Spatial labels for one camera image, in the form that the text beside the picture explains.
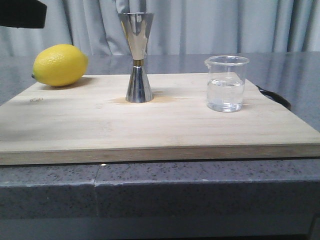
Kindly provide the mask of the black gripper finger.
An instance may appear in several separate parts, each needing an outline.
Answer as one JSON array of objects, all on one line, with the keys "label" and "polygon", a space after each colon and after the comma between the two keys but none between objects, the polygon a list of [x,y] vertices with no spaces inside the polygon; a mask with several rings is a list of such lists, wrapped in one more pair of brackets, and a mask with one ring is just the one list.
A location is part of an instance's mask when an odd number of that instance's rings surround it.
[{"label": "black gripper finger", "polygon": [[1,0],[0,25],[11,28],[43,29],[47,5],[39,0]]}]

